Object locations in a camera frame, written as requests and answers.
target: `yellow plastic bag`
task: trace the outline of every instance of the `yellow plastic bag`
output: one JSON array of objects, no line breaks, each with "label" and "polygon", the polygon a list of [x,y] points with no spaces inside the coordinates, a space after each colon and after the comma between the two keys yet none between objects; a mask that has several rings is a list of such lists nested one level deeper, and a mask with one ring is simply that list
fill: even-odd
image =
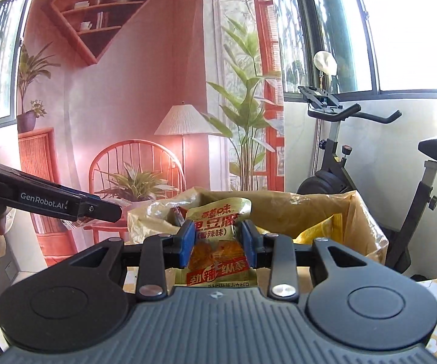
[{"label": "yellow plastic bag", "polygon": [[333,239],[339,244],[343,244],[342,225],[342,214],[334,214],[328,219],[303,231],[296,239],[293,240],[293,242],[295,244],[311,245],[315,238],[325,237]]}]

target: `snack package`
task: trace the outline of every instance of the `snack package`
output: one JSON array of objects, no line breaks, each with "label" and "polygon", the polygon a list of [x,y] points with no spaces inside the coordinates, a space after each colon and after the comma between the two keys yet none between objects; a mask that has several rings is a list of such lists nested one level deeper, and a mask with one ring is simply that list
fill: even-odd
[{"label": "snack package", "polygon": [[325,237],[333,239],[339,244],[343,244],[342,226],[342,214],[334,214],[328,219],[303,231],[296,239],[293,240],[293,242],[295,244],[311,245],[315,238]]},{"label": "snack package", "polygon": [[251,214],[246,198],[227,198],[192,208],[186,218],[195,222],[197,238],[188,267],[177,272],[176,284],[203,287],[247,287],[257,285],[249,267],[234,222]]}]

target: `printed backdrop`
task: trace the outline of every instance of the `printed backdrop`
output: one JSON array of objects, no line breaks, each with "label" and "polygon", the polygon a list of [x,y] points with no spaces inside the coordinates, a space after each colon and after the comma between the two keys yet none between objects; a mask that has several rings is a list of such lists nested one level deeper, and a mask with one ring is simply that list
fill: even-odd
[{"label": "printed backdrop", "polygon": [[[283,190],[279,58],[273,0],[32,0],[22,169],[123,207],[193,186]],[[48,264],[127,227],[32,220]]]}]

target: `flower pot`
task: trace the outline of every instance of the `flower pot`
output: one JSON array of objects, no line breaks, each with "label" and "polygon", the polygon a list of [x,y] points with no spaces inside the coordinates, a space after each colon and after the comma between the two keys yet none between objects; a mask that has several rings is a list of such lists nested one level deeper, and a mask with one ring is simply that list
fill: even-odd
[{"label": "flower pot", "polygon": [[18,134],[32,131],[36,124],[36,115],[33,110],[29,110],[21,115],[16,116],[18,122]]}]

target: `lamp shade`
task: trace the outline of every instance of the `lamp shade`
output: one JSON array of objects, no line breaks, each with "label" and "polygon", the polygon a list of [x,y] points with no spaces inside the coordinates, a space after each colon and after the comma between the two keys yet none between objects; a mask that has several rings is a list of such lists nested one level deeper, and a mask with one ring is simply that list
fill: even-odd
[{"label": "lamp shade", "polygon": [[155,135],[220,134],[193,105],[173,105]]},{"label": "lamp shade", "polygon": [[337,74],[337,61],[330,52],[326,52],[324,50],[317,52],[313,58],[313,64],[317,69],[323,71],[326,75],[335,76]]}]

